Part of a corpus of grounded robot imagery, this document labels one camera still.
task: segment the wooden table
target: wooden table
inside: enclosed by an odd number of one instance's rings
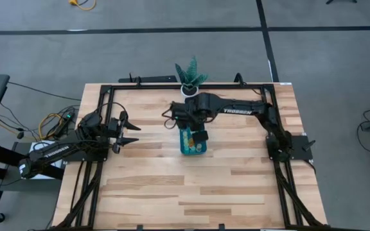
[[[97,107],[100,85],[85,86],[78,119]],[[284,128],[301,135],[304,130],[293,87],[276,83],[275,90]],[[260,100],[251,89],[202,92]],[[130,122],[142,130],[125,133],[140,141],[125,146],[119,155],[109,152],[103,166],[95,229],[136,225],[218,228],[220,223],[227,228],[284,227],[274,168],[265,146],[267,133],[254,116],[220,114],[206,125],[207,153],[185,157],[179,150],[178,129],[167,130],[161,117],[172,101],[183,101],[179,90],[117,90],[115,94],[114,101],[126,107]],[[120,110],[114,105],[112,116],[118,117]],[[66,167],[54,225],[69,212],[79,165],[73,162]],[[301,160],[292,161],[292,169],[300,199],[325,223],[313,169]],[[295,223],[288,196],[287,200],[291,223]],[[87,223],[90,201],[85,204],[83,225]]]

